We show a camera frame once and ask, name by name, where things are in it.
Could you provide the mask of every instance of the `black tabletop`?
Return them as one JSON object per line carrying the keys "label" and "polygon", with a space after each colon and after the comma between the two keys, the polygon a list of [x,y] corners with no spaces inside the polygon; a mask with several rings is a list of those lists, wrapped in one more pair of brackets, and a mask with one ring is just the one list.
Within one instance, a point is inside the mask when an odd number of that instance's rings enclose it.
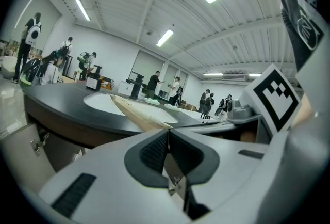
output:
{"label": "black tabletop", "polygon": [[[101,88],[100,91],[94,91],[86,88],[86,83],[58,83],[31,86],[24,88],[23,92],[26,96],[48,110],[82,125],[126,135],[142,133],[141,129],[126,116],[98,110],[84,103],[84,98],[86,96],[96,92],[120,95],[123,98],[129,99],[129,97],[124,94],[115,93],[104,88]],[[155,107],[164,109],[178,121],[177,123],[168,123],[173,127],[201,125],[198,121],[181,111],[168,110],[163,105]]]}

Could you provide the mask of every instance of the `white backpack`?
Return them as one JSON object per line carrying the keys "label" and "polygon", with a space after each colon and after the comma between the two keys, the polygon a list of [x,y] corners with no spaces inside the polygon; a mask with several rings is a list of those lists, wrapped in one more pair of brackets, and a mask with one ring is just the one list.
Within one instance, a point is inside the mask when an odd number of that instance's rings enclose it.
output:
{"label": "white backpack", "polygon": [[40,35],[41,22],[37,24],[36,18],[33,18],[33,26],[28,30],[25,43],[28,45],[36,45],[37,37]]}

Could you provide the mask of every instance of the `black and white square marker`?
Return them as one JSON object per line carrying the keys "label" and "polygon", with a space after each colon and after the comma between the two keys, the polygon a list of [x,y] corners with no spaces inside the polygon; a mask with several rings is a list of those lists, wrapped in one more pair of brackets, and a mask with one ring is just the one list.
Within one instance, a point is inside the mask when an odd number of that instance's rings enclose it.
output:
{"label": "black and white square marker", "polygon": [[293,91],[276,70],[273,70],[253,91],[265,106],[277,131],[280,131],[299,104]]}

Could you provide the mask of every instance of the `hair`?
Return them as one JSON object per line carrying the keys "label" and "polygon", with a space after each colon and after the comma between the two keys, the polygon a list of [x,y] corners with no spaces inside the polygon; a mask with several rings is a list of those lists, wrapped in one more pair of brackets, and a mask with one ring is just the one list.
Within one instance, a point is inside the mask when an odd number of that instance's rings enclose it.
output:
{"label": "hair", "polygon": [[45,75],[48,65],[51,61],[57,62],[59,58],[65,58],[66,54],[63,50],[59,49],[58,51],[52,51],[51,54],[42,59],[42,66],[40,68],[40,77]]}
{"label": "hair", "polygon": [[39,12],[36,13],[36,14],[35,14],[35,17],[36,17],[37,20],[39,20],[39,19],[41,18],[41,13],[39,13]]}

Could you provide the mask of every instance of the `white corrugated ceiling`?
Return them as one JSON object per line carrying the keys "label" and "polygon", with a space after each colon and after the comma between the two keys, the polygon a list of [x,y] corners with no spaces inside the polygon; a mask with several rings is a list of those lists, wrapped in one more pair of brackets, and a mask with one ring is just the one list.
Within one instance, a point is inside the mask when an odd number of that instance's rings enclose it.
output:
{"label": "white corrugated ceiling", "polygon": [[[206,72],[262,72],[271,63],[293,78],[294,55],[279,0],[61,0],[62,13],[150,49],[203,78]],[[168,30],[174,35],[156,43]]]}

